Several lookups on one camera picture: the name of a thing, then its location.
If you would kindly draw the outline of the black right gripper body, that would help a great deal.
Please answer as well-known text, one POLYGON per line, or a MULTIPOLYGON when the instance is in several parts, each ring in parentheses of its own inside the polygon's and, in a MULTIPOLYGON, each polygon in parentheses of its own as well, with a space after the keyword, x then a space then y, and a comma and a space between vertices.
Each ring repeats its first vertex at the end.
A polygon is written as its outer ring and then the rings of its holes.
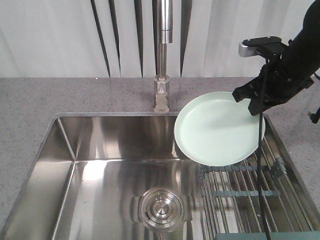
POLYGON ((259 75, 263 79, 261 83, 265 84, 263 104, 286 103, 308 87, 313 73, 314 61, 308 58, 282 56, 276 62, 265 64, 259 75))

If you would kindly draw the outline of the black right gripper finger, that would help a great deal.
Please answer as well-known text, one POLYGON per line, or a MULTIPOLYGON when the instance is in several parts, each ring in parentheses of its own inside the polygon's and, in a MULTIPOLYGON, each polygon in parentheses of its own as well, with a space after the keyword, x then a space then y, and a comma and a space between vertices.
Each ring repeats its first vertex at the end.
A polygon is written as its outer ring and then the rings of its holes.
POLYGON ((255 116, 259 114, 261 110, 262 112, 264 112, 272 107, 273 107, 273 103, 270 99, 263 99, 263 101, 261 101, 260 98, 257 98, 257 99, 253 98, 250 100, 250 103, 248 105, 248 110, 252 116, 255 116))
POLYGON ((262 90, 262 78, 256 77, 248 83, 236 87, 232 92, 234 100, 238 103, 244 99, 259 99, 262 90))

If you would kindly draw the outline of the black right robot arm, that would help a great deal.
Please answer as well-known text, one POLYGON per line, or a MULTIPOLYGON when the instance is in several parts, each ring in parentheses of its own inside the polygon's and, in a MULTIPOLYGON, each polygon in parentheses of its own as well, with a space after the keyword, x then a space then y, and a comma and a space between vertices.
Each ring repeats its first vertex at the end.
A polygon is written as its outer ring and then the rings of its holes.
POLYGON ((320 2, 308 8, 302 30, 288 45, 277 36, 245 39, 239 44, 243 58, 259 55, 268 60, 257 77, 235 88, 236 102, 249 99, 251 115, 287 103, 314 81, 311 76, 320 68, 320 2))

